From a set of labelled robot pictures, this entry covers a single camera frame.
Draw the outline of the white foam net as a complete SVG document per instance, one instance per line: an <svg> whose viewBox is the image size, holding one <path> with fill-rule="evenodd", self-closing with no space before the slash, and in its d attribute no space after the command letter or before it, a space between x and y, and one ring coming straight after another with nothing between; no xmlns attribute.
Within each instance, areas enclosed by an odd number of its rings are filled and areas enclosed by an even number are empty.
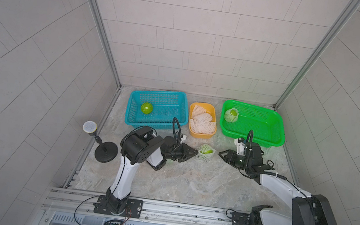
<svg viewBox="0 0 360 225"><path fill-rule="evenodd" d="M215 154L215 149L208 144L202 144L198 149L196 157L204 162L209 162Z"/></svg>
<svg viewBox="0 0 360 225"><path fill-rule="evenodd" d="M224 113L224 120L228 123L234 123L239 118L239 111L235 108L228 109Z"/></svg>

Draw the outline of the dark green netted custard apple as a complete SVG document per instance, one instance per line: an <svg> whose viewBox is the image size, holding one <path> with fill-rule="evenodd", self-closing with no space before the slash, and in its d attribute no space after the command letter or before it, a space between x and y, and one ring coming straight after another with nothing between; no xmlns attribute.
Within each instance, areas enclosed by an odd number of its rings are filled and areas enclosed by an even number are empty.
<svg viewBox="0 0 360 225"><path fill-rule="evenodd" d="M214 149L209 145L202 145L199 149L199 153L202 155L212 154L214 153Z"/></svg>

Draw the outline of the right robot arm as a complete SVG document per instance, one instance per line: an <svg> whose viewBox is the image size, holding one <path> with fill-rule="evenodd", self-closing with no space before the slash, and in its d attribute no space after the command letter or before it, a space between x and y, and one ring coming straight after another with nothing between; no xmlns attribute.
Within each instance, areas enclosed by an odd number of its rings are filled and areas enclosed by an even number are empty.
<svg viewBox="0 0 360 225"><path fill-rule="evenodd" d="M253 131L246 138L234 140L235 150L219 153L222 160L239 173L278 196L291 210L291 216L280 214L271 205L252 208L248 225L338 225L329 200L304 191L279 174L272 161L264 161L261 146L253 141Z"/></svg>

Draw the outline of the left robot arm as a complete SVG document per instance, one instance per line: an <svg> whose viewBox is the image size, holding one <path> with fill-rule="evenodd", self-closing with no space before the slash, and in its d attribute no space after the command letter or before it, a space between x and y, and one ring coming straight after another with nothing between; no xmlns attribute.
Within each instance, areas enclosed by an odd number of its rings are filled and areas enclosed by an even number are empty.
<svg viewBox="0 0 360 225"><path fill-rule="evenodd" d="M177 118L172 121L172 135L162 138L150 126L139 126L127 134L121 141L121 150L113 142L103 142L92 128L97 125L86 122L83 130L93 136L98 143L95 159L101 163L112 161L121 154L120 166L114 183L105 196L99 197L95 203L95 212L99 214L128 215L131 209L130 194L133 179L143 162L158 171L168 160L185 162L195 157L199 151L185 143L186 136L182 133Z"/></svg>

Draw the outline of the pile of foam nets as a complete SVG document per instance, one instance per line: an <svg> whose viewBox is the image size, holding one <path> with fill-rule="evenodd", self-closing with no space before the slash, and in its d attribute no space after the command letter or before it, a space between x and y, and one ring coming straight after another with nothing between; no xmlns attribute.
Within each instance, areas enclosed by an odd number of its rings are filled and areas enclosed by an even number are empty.
<svg viewBox="0 0 360 225"><path fill-rule="evenodd" d="M216 122L211 114L199 105L194 106L190 119L190 129L196 134L214 134L216 132Z"/></svg>

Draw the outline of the green custard apple in basket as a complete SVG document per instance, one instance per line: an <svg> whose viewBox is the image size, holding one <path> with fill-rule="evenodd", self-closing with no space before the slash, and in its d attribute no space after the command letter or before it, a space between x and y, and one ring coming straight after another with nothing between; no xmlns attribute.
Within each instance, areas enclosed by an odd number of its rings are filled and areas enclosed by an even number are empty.
<svg viewBox="0 0 360 225"><path fill-rule="evenodd" d="M145 102L141 105L140 110L143 114L149 115L153 112L153 105L150 102Z"/></svg>

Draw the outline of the yellow plastic tub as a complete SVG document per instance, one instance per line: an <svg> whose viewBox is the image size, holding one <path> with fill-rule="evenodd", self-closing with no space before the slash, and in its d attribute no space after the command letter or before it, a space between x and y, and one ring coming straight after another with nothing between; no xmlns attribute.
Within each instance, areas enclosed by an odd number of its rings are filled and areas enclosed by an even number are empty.
<svg viewBox="0 0 360 225"><path fill-rule="evenodd" d="M193 111L193 108L194 108L194 106L196 106L196 105L199 105L199 106L202 106L202 107L204 107L205 109L206 109L206 111L209 113L209 114L211 114L212 115L212 117L213 117L213 121L214 122L216 122L216 112L215 112L215 108L213 107L213 105L212 104L209 104L209 103L202 103L202 102L196 102L196 103L192 103L191 104L191 106L190 106L190 110L189 110L189 125L190 125L190 119L191 119L191 117L192 117L192 111ZM196 133L194 133L191 129L190 129L190 134L191 134L191 136L192 137L194 137L194 138L201 138L201 139L209 139L209 138L212 138L213 137L213 135L215 135L215 133L214 134L208 134L208 135L206 135L206 134L196 134Z"/></svg>

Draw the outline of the green plastic basket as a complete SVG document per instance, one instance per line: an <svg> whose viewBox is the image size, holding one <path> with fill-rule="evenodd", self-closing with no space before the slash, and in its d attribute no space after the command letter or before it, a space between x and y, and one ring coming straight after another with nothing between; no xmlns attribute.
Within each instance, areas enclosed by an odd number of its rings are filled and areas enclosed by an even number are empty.
<svg viewBox="0 0 360 225"><path fill-rule="evenodd" d="M238 118L230 123L225 113L236 109ZM265 148L280 147L285 143L283 118L275 111L236 100L227 100L222 105L220 128L230 138L246 138L253 131L253 141Z"/></svg>

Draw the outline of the teal plastic basket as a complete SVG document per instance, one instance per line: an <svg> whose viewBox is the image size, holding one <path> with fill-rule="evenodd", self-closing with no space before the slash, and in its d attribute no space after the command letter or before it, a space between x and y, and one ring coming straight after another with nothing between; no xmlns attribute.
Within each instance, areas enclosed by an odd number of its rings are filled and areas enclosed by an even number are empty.
<svg viewBox="0 0 360 225"><path fill-rule="evenodd" d="M153 112L145 115L140 107L150 102ZM188 100L184 92L133 91L126 108L125 123L134 128L150 126L154 129L172 129L172 121L178 119L180 126L188 124Z"/></svg>

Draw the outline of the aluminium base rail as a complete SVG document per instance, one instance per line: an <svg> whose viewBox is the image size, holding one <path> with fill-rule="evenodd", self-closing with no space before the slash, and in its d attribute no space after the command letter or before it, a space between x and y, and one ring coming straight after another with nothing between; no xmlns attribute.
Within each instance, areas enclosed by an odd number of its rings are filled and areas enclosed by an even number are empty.
<svg viewBox="0 0 360 225"><path fill-rule="evenodd" d="M109 220L124 225L248 225L246 212L140 198L130 198L128 215L99 214L99 197L95 192L54 188L42 208L53 222L70 225L103 225Z"/></svg>

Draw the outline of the aluminium corner post right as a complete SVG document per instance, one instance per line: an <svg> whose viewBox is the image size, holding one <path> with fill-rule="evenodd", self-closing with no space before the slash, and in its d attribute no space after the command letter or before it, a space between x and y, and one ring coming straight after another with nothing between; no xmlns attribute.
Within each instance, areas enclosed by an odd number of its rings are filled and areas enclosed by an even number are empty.
<svg viewBox="0 0 360 225"><path fill-rule="evenodd" d="M341 29L346 25L349 19L353 16L355 11L360 6L360 0L350 0L344 10L340 13L338 18L334 21L334 24L327 31L326 35L323 37L321 42L318 44L316 49L312 52L310 57L298 71L294 79L288 85L284 93L280 96L278 101L273 105L274 110L278 111L278 109L282 106L282 104L286 101L286 99L292 94L293 90L296 86L303 80L305 75L309 72L312 66L316 63L316 61L320 58L323 52L327 49L327 47L331 44L333 39L337 36L337 34L341 31Z"/></svg>

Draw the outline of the aluminium corner post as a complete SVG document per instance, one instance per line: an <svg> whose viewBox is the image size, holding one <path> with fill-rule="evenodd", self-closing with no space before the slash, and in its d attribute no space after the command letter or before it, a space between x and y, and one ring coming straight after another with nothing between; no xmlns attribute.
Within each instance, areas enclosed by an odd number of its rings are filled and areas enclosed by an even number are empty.
<svg viewBox="0 0 360 225"><path fill-rule="evenodd" d="M105 31L104 23L103 23L103 20L101 18L101 14L100 14L100 10L99 10L99 7L98 7L97 0L88 0L88 4L89 4L90 11L91 11L91 14L92 14L93 19L94 19L94 23L95 23L96 28L97 28L97 32L98 32L100 42L101 42L101 44L103 46L105 56L107 57L109 66L110 66L111 71L113 73L113 77L114 77L114 79L116 81L116 84L117 84L117 88L118 88L118 90L120 90L121 87L122 87L121 81L119 79L117 68L116 68L116 66L114 64L112 51L111 51L110 44L109 44L107 34L106 34L106 31Z"/></svg>
<svg viewBox="0 0 360 225"><path fill-rule="evenodd" d="M344 10L340 13L338 18L334 21L334 24L327 31L326 35L323 37L321 42L318 44L316 49L312 52L310 57L298 71L294 79L288 85L284 93L280 96L278 101L273 105L274 110L278 111L278 109L282 106L282 104L286 101L286 99L292 94L293 90L296 86L303 80L305 75L309 72L312 66L316 63L316 61L320 58L323 52L327 49L327 47L331 44L333 39L337 36L337 34L341 31L341 29L346 25L349 19L353 16L355 11L360 6L360 0L350 0Z"/></svg>

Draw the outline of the aluminium corner post left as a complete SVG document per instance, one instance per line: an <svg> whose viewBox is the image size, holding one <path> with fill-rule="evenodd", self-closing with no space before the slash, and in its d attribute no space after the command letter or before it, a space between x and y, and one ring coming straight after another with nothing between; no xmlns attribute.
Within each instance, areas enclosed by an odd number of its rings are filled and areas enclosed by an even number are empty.
<svg viewBox="0 0 360 225"><path fill-rule="evenodd" d="M114 77L114 79L116 81L116 84L117 84L117 88L118 88L118 90L120 90L121 87L122 87L121 81L119 79L117 68L116 68L116 66L114 64L112 51L111 51L110 44L109 44L107 34L106 34L106 31L105 31L104 23L103 23L103 20L101 18L101 14L100 14L100 10L99 10L99 7L98 7L97 0L88 0L88 4L89 4L90 11L91 11L91 14L92 14L93 19L94 19L94 23L95 23L96 28L97 28L97 32L98 32L100 42L101 42L101 44L103 46L105 56L107 57L109 66L110 66L111 71L113 73L113 77Z"/></svg>

